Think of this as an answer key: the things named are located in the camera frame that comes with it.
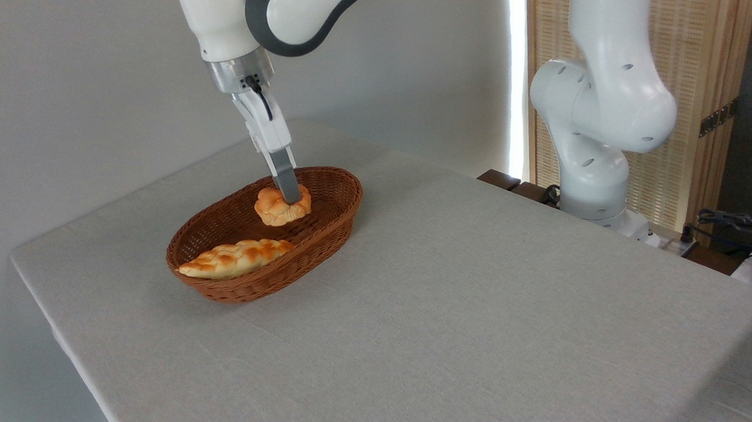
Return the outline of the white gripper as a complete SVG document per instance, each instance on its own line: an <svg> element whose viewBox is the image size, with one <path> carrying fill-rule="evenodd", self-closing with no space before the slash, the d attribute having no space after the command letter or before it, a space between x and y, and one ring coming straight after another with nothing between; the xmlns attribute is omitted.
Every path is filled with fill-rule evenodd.
<svg viewBox="0 0 752 422"><path fill-rule="evenodd" d="M292 206L302 200L295 159L289 148L292 135L269 85L260 88L260 92L250 88L232 94L231 98L244 117L253 144L267 159L272 179L285 203Z"/></svg>

